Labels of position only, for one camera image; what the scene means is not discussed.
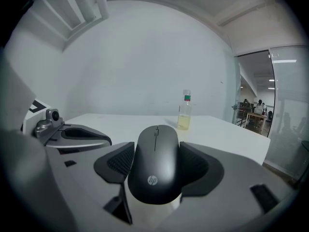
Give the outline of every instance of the white platform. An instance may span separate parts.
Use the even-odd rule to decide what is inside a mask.
[[[134,142],[140,133],[153,125],[170,125],[176,129],[177,116],[130,116],[85,114],[66,121],[96,129],[108,135],[112,144]],[[205,145],[248,157],[260,165],[266,157],[270,139],[211,116],[192,116],[188,131],[176,130],[179,142]]]

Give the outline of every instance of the bottle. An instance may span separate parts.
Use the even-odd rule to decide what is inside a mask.
[[[183,91],[183,102],[179,106],[179,115],[178,115],[178,124],[177,129],[179,130],[188,130],[190,125],[190,114],[192,110],[191,105],[191,91],[185,89]]]

